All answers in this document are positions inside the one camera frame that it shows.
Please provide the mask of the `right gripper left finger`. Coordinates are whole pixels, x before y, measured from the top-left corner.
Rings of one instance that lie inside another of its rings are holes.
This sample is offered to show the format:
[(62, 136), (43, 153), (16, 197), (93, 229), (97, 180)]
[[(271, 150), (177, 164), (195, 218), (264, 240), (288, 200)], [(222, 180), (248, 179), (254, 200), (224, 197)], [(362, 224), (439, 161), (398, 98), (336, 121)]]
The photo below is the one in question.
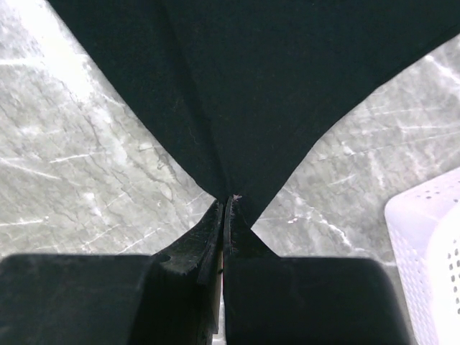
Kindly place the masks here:
[(1, 261), (3, 344), (210, 344), (219, 329), (224, 207), (153, 255)]

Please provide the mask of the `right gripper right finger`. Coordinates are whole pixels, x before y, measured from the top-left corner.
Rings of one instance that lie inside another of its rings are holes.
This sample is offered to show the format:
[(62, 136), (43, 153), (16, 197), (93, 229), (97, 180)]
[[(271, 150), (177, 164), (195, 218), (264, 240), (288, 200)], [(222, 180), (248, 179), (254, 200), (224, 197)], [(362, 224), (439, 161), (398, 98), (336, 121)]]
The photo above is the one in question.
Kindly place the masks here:
[(232, 196), (223, 229), (228, 344), (409, 344), (392, 283), (359, 257), (281, 257)]

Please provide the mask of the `black t shirt blue logo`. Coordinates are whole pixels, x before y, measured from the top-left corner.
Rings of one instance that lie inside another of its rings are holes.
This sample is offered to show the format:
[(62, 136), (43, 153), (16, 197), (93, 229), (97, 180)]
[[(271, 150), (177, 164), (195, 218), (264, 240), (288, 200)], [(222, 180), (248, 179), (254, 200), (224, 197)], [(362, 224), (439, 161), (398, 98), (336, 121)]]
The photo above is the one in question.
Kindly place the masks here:
[(52, 1), (117, 93), (207, 193), (254, 224), (313, 145), (459, 33), (459, 3)]

